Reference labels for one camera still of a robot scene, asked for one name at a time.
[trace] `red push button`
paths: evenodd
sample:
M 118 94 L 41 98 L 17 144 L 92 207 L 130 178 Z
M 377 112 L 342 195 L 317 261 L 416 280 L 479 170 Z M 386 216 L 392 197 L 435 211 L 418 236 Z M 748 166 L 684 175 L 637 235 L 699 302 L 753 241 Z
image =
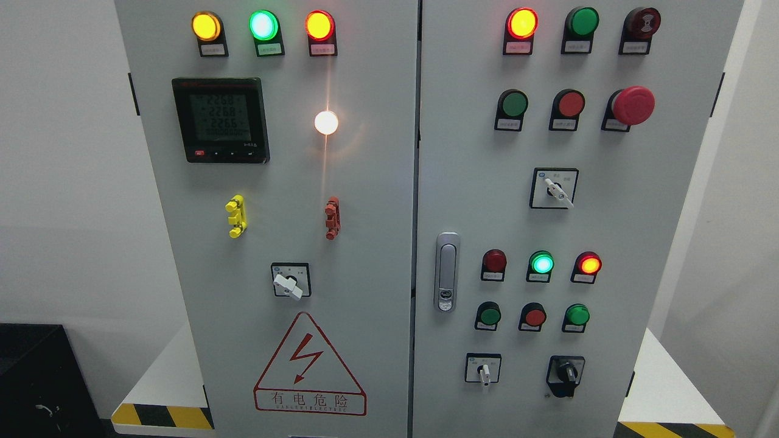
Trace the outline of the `red push button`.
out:
M 546 313 L 543 310 L 531 310 L 525 316 L 525 324 L 531 327 L 540 327 L 546 321 Z
M 627 87 L 614 98 L 612 111 L 628 126 L 644 123 L 654 111 L 654 94 L 646 87 Z
M 575 90 L 568 91 L 560 97 L 557 109 L 566 117 L 576 117 L 584 110 L 584 96 Z
M 508 263 L 506 261 L 506 254 L 500 249 L 491 249 L 487 251 L 485 256 L 481 259 L 481 262 L 490 272 L 503 272 Z
M 660 28 L 660 13 L 655 8 L 636 8 L 625 18 L 625 30 L 631 37 L 648 40 Z

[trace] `digital power meter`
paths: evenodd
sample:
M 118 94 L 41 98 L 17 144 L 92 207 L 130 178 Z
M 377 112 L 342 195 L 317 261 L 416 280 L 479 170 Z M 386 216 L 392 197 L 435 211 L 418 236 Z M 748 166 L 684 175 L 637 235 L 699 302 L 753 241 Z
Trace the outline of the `digital power meter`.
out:
M 187 161 L 268 162 L 259 78 L 176 78 L 172 83 Z

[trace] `gray metal panel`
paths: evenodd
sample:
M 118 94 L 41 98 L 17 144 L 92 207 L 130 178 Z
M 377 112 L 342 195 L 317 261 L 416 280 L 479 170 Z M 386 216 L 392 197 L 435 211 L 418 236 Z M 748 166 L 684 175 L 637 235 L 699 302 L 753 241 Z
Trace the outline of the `gray metal panel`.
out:
M 609 437 L 628 387 L 676 221 L 692 174 L 741 2 L 657 0 L 662 14 L 648 56 L 618 56 L 625 16 L 638 4 L 594 0 L 601 24 L 591 55 L 560 55 L 566 14 L 578 2 L 426 0 L 422 26 L 421 145 L 414 350 L 414 436 Z M 502 56 L 507 15 L 534 8 L 540 25 L 530 57 Z M 602 132 L 609 96 L 631 86 L 657 98 L 630 133 Z M 530 99 L 523 131 L 493 130 L 509 88 Z M 550 132 L 552 99 L 584 93 L 578 132 Z M 574 210 L 531 210 L 533 169 L 578 168 Z M 458 303 L 433 308 L 435 238 L 462 239 Z M 506 252 L 506 281 L 480 281 L 481 257 Z M 527 283 L 530 255 L 555 257 L 550 284 Z M 576 257 L 604 262 L 593 285 L 569 281 Z M 501 305 L 496 332 L 473 328 L 484 301 Z M 540 302 L 540 333 L 519 332 L 522 307 Z M 577 302 L 592 319 L 561 332 Z M 468 352 L 500 353 L 500 382 L 465 383 Z M 549 397 L 549 358 L 587 360 L 573 399 Z
M 417 2 L 116 6 L 220 436 L 404 436 Z M 247 22 L 260 8 L 279 17 L 286 56 L 256 57 Z M 308 56 L 303 22 L 319 8 L 335 18 L 336 58 Z M 199 57 L 189 21 L 204 9 L 224 21 L 229 58 Z M 260 77 L 270 163 L 188 164 L 171 92 L 179 76 Z M 340 117 L 327 143 L 313 128 L 326 107 Z M 235 193 L 245 196 L 249 218 L 237 240 L 227 236 L 224 210 Z M 340 198 L 343 225 L 332 242 L 323 213 L 329 196 Z M 312 297 L 274 298 L 272 262 L 310 263 Z M 367 416 L 256 410 L 253 387 L 301 311 L 311 313 L 365 389 Z

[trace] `high voltage warning triangle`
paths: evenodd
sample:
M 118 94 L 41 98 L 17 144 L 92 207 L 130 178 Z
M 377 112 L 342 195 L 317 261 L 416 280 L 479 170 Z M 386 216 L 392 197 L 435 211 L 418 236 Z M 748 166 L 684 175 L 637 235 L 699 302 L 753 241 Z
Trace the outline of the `high voltage warning triangle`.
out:
M 365 415 L 368 397 L 311 315 L 300 312 L 254 387 L 260 411 Z

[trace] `yellow indicator light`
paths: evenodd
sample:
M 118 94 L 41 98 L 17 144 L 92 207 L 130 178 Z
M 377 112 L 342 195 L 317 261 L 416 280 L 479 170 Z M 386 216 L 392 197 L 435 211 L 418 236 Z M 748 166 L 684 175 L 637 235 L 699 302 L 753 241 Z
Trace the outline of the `yellow indicator light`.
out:
M 535 30 L 538 28 L 538 15 L 533 9 L 514 9 L 514 12 L 509 15 L 507 24 L 509 34 L 516 39 L 523 40 L 535 34 Z
M 321 10 L 316 10 L 305 17 L 305 31 L 315 41 L 324 41 L 333 36 L 336 24 L 333 16 Z
M 214 41 L 222 34 L 222 23 L 213 12 L 201 11 L 192 17 L 192 32 L 201 41 Z

